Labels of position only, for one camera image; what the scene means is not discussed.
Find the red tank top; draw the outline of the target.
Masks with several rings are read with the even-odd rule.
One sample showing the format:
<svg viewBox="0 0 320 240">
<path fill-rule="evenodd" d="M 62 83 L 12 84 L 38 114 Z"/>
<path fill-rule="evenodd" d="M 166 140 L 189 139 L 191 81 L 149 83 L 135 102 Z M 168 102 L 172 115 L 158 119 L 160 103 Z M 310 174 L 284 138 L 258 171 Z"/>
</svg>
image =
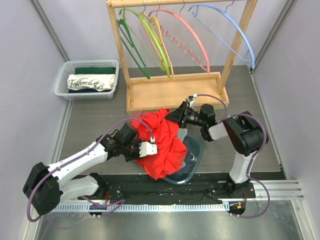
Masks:
<svg viewBox="0 0 320 240">
<path fill-rule="evenodd" d="M 187 147 L 178 138 L 179 125 L 165 119 L 170 112 L 168 108 L 161 108 L 155 112 L 139 110 L 131 115 L 132 118 L 148 125 L 155 137 L 157 154 L 136 160 L 155 180 L 179 171 L 188 152 Z"/>
</svg>

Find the pink hanger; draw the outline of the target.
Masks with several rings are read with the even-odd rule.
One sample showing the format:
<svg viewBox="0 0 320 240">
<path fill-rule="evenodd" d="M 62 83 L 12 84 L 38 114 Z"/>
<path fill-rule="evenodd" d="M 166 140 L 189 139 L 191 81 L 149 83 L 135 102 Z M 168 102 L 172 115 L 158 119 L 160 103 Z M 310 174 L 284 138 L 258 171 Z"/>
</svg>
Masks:
<svg viewBox="0 0 320 240">
<path fill-rule="evenodd" d="M 181 17 L 182 10 L 185 8 L 186 1 L 179 0 L 177 4 L 183 4 L 182 8 L 179 10 L 179 13 L 174 13 L 171 10 L 161 8 L 161 3 L 158 4 L 158 8 L 151 10 L 148 13 L 148 17 L 151 17 L 152 13 L 155 15 L 158 12 L 164 12 L 171 15 L 173 18 L 178 20 L 181 25 L 177 26 L 173 21 L 165 20 L 167 25 L 159 25 L 161 35 L 167 37 L 176 47 L 181 49 L 181 52 L 185 54 L 184 57 L 190 58 L 193 62 L 198 64 L 205 72 L 210 73 L 210 60 L 208 54 L 203 46 L 200 38 L 193 30 L 193 28 Z M 195 44 L 202 51 L 203 58 L 199 55 L 194 55 L 194 52 L 191 48 L 192 44 Z"/>
</svg>

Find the yellow hanger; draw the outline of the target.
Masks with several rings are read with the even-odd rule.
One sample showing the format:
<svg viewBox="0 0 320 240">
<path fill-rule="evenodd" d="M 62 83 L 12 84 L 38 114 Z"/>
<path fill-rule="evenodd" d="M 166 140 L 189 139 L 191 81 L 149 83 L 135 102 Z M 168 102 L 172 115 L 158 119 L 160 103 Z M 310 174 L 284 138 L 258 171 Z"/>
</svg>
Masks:
<svg viewBox="0 0 320 240">
<path fill-rule="evenodd" d="M 145 33 L 147 34 L 160 63 L 156 61 L 159 67 L 166 73 L 167 77 L 171 80 L 174 78 L 173 65 L 169 57 L 169 53 L 165 46 L 162 30 L 159 24 L 159 21 L 154 16 L 148 16 L 144 11 L 141 12 L 141 17 L 148 23 L 151 33 L 148 31 L 148 28 L 143 27 Z"/>
</svg>

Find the lime green hanger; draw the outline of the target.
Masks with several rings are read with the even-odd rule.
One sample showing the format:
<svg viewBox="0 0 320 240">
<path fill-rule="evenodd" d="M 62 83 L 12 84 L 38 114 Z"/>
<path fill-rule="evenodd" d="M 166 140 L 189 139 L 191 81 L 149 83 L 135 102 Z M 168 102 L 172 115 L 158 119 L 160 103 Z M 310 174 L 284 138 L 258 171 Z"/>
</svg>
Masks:
<svg viewBox="0 0 320 240">
<path fill-rule="evenodd" d="M 135 10 L 123 5 L 122 8 L 119 10 L 119 15 L 121 15 L 121 18 L 118 19 L 116 22 L 121 33 L 120 40 L 126 48 L 126 50 L 128 51 L 131 58 L 133 59 L 133 61 L 135 62 L 136 66 L 148 80 L 151 78 L 149 68 L 147 67 L 145 60 L 142 58 L 142 55 L 140 54 L 133 40 L 133 37 L 135 37 L 139 41 L 139 43 L 142 45 L 142 47 L 147 51 L 149 55 L 151 55 L 151 52 L 142 42 L 141 38 L 133 31 L 133 29 L 127 23 L 126 12 L 130 12 L 138 18 L 159 60 L 156 60 L 154 56 L 152 56 L 151 58 L 160 67 L 160 69 L 165 72 L 166 76 L 169 79 L 172 79 L 174 77 L 174 71 L 164 41 L 161 36 L 157 35 L 156 31 L 153 28 L 153 26 L 156 26 L 158 29 L 160 28 L 157 18 L 148 17 L 144 12 L 138 13 Z"/>
</svg>

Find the light blue hanger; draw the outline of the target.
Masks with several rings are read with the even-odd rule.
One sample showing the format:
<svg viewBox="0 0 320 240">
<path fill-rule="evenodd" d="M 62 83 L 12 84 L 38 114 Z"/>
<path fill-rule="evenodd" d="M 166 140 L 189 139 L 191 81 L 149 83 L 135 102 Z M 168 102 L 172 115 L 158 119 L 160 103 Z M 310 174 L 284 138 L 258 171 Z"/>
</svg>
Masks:
<svg viewBox="0 0 320 240">
<path fill-rule="evenodd" d="M 224 9 L 212 3 L 196 3 L 188 8 L 193 18 L 198 21 L 212 36 L 216 37 L 235 57 L 241 60 L 250 69 L 256 68 L 256 58 L 254 50 L 249 39 L 246 36 L 246 31 L 243 26 L 240 26 L 236 20 L 227 12 L 232 4 L 228 4 Z M 227 39 L 227 34 L 239 36 L 240 44 L 244 44 L 246 50 L 236 49 L 232 40 Z"/>
</svg>

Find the grey tank top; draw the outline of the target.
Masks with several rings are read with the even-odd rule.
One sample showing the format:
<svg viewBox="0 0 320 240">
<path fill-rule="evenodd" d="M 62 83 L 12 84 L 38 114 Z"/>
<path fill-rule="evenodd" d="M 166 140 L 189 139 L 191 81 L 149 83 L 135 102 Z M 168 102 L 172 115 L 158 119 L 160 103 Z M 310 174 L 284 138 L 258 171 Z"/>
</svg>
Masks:
<svg viewBox="0 0 320 240">
<path fill-rule="evenodd" d="M 188 130 L 186 128 L 179 128 L 176 136 L 181 142 L 183 142 L 187 134 L 188 134 Z"/>
</svg>

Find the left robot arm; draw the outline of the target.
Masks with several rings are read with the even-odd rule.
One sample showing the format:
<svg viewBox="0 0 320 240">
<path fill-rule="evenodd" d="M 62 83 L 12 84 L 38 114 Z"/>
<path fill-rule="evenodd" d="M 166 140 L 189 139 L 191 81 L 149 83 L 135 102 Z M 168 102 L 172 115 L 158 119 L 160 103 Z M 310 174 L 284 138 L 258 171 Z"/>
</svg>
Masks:
<svg viewBox="0 0 320 240">
<path fill-rule="evenodd" d="M 98 173 L 77 178 L 84 170 L 120 155 L 126 161 L 132 161 L 155 153 L 155 143 L 139 139 L 138 131 L 125 123 L 121 129 L 103 134 L 91 145 L 64 160 L 50 165 L 42 162 L 35 164 L 22 189 L 28 198 L 28 220 L 35 222 L 31 216 L 32 208 L 43 216 L 59 203 L 70 199 L 102 199 L 109 191 L 108 183 Z"/>
</svg>

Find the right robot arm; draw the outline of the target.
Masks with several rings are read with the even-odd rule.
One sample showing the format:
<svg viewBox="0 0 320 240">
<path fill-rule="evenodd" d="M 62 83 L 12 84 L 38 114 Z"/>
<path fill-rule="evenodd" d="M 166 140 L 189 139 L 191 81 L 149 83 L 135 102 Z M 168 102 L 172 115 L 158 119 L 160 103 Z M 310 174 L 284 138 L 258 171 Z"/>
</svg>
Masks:
<svg viewBox="0 0 320 240">
<path fill-rule="evenodd" d="M 235 149 L 235 158 L 219 194 L 233 198 L 243 194 L 249 187 L 254 160 L 269 140 L 261 123 L 248 111 L 217 122 L 212 105 L 203 104 L 199 111 L 195 111 L 186 101 L 165 119 L 177 123 L 180 128 L 186 128 L 188 124 L 200 127 L 201 136 L 207 142 L 228 137 Z"/>
</svg>

